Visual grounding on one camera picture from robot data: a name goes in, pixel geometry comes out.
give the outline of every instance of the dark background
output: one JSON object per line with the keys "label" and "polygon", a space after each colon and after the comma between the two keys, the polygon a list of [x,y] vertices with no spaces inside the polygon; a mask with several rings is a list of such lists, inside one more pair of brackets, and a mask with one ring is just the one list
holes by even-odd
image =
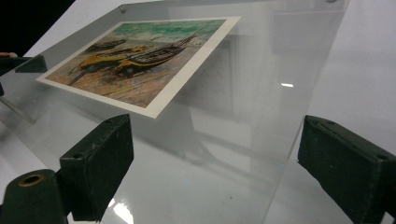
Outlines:
{"label": "dark background", "polygon": [[75,0],[1,0],[0,52],[22,57]]}

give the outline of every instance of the clear acrylic panel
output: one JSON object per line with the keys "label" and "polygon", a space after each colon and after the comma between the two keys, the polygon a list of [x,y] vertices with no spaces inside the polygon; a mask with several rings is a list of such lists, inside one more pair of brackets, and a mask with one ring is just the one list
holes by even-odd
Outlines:
{"label": "clear acrylic panel", "polygon": [[[42,52],[51,69],[119,21],[241,16],[158,118],[130,113],[134,162],[103,223],[263,223],[347,3],[123,5]],[[40,75],[0,79],[35,123],[4,106],[0,120],[50,169],[100,122],[129,113],[39,83]]]}

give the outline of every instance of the white surface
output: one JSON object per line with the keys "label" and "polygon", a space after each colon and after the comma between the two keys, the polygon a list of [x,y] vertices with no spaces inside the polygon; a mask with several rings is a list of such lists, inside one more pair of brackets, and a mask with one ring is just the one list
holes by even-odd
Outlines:
{"label": "white surface", "polygon": [[[63,23],[59,23],[63,29],[51,31],[51,35],[43,36],[27,55],[36,55],[106,11],[104,7],[99,7],[99,4],[94,4],[93,1],[90,4],[85,2],[76,1],[71,11],[77,13],[71,13],[70,18],[64,15],[61,19]],[[115,3],[106,8],[117,5],[119,4]],[[392,137],[396,134],[394,100],[396,92],[393,87],[396,71],[396,63],[394,63],[396,23],[393,22],[395,12],[396,4],[391,1],[352,0],[349,3],[346,16],[332,46],[329,61],[320,76],[308,110],[308,114],[336,121],[393,154],[396,154],[395,138]],[[70,22],[73,27],[67,27],[68,20],[75,20]],[[4,138],[1,141],[2,148],[6,146],[8,150],[20,146],[20,143],[13,138],[11,138],[12,143]],[[15,160],[24,161],[23,164],[31,162],[35,164],[33,167],[26,166],[25,169],[12,171],[16,163],[12,162],[9,156],[1,154],[2,160],[8,161],[6,169],[9,170],[10,176],[5,178],[6,181],[12,179],[12,175],[22,174],[26,170],[42,165],[34,156],[30,156],[26,148],[24,149],[25,152],[15,155],[18,158]],[[286,167],[286,173],[265,223],[351,223],[322,191],[315,179],[296,164],[296,150],[297,148],[294,149],[290,163]],[[3,177],[6,176],[3,169],[1,171],[1,184],[4,185],[6,181],[3,181]],[[183,209],[178,209],[182,217]]]}

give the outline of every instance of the beach in painting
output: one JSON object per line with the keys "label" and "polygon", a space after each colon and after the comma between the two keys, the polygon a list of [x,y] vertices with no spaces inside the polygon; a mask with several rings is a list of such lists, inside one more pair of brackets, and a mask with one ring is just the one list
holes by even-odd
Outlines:
{"label": "beach in painting", "polygon": [[[98,40],[98,48],[87,46],[45,79],[146,108],[224,22],[125,22]],[[185,39],[178,49],[172,45]],[[103,45],[113,41],[120,42]],[[144,66],[134,62],[139,58]]]}

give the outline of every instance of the painting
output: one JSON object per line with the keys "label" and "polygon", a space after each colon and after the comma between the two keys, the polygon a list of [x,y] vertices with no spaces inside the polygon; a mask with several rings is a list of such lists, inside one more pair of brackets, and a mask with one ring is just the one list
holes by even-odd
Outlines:
{"label": "painting", "polygon": [[239,19],[120,22],[37,80],[155,119]]}

